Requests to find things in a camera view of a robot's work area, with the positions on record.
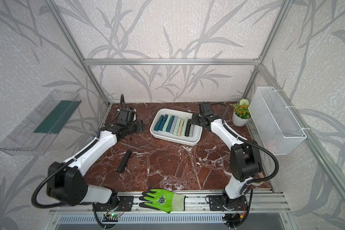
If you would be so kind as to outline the mint green pruning pliers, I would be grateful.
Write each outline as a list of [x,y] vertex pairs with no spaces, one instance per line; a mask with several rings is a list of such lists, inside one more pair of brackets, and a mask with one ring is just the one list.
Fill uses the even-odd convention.
[[166,132],[171,117],[172,117],[171,115],[168,115],[167,120],[166,120],[166,122],[165,122],[165,124],[163,126],[163,132]]

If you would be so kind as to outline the black pruning pliers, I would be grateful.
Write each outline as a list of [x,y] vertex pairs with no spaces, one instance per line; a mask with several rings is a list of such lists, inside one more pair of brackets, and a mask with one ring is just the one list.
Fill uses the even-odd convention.
[[131,155],[132,155],[132,150],[127,150],[127,152],[124,154],[124,157],[123,157],[121,163],[118,166],[118,169],[117,169],[118,173],[124,172],[124,170],[127,166],[128,160],[130,159]]
[[185,136],[186,136],[186,137],[189,137],[190,128],[191,128],[191,119],[189,119],[189,120],[187,121],[187,124],[186,124],[186,130],[185,130]]

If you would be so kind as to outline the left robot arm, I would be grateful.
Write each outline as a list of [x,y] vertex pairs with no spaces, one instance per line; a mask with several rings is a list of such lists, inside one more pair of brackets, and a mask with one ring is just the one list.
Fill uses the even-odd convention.
[[89,185],[84,176],[107,150],[126,136],[143,131],[143,121],[137,119],[134,108],[126,107],[124,96],[121,96],[117,115],[100,128],[89,144],[67,160],[49,166],[48,176],[34,190],[32,205],[39,209],[88,203],[113,206],[117,201],[116,192],[106,187]]

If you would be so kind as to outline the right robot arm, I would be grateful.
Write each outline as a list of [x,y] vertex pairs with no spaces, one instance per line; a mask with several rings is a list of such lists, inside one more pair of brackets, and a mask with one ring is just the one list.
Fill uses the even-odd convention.
[[[225,116],[229,111],[227,107],[223,116],[220,116],[211,110],[213,105],[226,106],[223,103],[200,103],[198,105],[199,113],[193,114],[191,121],[193,125],[201,126],[216,134],[230,150],[232,177],[222,191],[221,204],[218,205],[218,209],[234,210],[239,205],[244,205],[244,209],[248,210],[249,205],[245,204],[245,193],[249,192],[247,187],[253,183],[274,178],[279,171],[279,162],[269,150],[259,146],[255,141],[245,139],[226,123]],[[270,175],[256,179],[255,177],[263,171],[261,151],[273,160],[275,167]]]

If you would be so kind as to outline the white rectangular storage box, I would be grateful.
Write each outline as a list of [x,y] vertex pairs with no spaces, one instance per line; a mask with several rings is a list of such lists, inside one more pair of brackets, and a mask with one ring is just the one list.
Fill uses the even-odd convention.
[[158,139],[195,146],[203,128],[190,125],[192,113],[166,109],[159,110],[151,124],[150,133]]

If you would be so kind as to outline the grey pruning pliers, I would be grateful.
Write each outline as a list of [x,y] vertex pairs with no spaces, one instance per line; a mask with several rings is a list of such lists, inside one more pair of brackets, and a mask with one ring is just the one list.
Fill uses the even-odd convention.
[[173,134],[173,132],[174,132],[174,129],[175,129],[175,126],[176,126],[177,120],[178,120],[178,117],[177,117],[177,116],[175,116],[175,117],[174,117],[174,120],[173,120],[173,122],[172,122],[171,129],[170,129],[170,133],[171,133],[171,134]]
[[189,137],[192,137],[193,136],[193,132],[194,132],[194,125],[192,124],[190,126],[190,130],[189,130]]

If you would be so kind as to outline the teal pruning pliers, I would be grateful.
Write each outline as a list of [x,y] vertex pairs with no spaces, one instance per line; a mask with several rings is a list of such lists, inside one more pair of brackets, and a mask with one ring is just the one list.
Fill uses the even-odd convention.
[[163,118],[164,118],[164,115],[161,115],[159,118],[159,121],[157,122],[156,126],[154,127],[154,131],[159,130],[159,127],[160,127],[161,122],[163,121]]
[[170,132],[170,131],[171,131],[171,128],[172,128],[174,119],[175,119],[175,116],[171,116],[171,117],[170,117],[170,120],[169,120],[167,129],[166,129],[166,132]]
[[159,128],[158,128],[159,131],[163,130],[163,127],[164,127],[164,125],[165,125],[165,123],[167,121],[167,118],[168,118],[168,115],[164,115],[164,117],[163,117],[163,119],[162,119],[162,121],[161,121],[161,123],[159,125]]

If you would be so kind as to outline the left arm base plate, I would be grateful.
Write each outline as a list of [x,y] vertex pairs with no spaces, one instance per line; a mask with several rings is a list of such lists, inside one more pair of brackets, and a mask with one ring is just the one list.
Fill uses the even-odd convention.
[[133,205],[134,196],[112,196],[110,200],[103,203],[96,203],[96,212],[120,211],[130,212]]

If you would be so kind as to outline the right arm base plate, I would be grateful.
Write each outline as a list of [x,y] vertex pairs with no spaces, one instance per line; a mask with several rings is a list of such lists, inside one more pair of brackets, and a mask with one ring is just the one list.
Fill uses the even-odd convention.
[[248,209],[245,196],[236,199],[229,199],[224,195],[209,195],[208,204],[210,211],[244,211]]

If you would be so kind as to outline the small potted flower plant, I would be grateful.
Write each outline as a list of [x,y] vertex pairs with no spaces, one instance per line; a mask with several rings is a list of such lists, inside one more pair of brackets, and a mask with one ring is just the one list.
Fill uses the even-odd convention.
[[241,99],[238,103],[232,103],[230,106],[234,109],[232,116],[233,124],[238,127],[245,126],[251,118],[249,101],[247,99]]

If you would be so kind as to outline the clear plastic wall shelf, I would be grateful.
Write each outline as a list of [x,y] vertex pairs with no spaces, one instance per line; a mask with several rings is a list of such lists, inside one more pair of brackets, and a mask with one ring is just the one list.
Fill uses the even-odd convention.
[[10,156],[42,156],[81,104],[78,93],[53,90],[1,143]]

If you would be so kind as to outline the beige pruning pliers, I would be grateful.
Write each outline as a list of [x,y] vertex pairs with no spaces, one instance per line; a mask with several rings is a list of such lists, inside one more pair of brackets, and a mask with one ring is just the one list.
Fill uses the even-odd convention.
[[185,121],[185,119],[181,118],[180,124],[179,124],[179,128],[178,128],[178,131],[177,131],[177,136],[178,137],[180,137],[181,134],[182,134],[182,129],[183,129],[184,121]]

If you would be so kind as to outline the green black work glove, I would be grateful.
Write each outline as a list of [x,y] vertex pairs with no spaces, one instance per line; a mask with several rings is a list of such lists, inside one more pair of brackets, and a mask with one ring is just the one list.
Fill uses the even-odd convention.
[[139,197],[139,206],[153,210],[160,210],[166,213],[172,211],[185,211],[186,196],[176,194],[165,189],[150,189]]

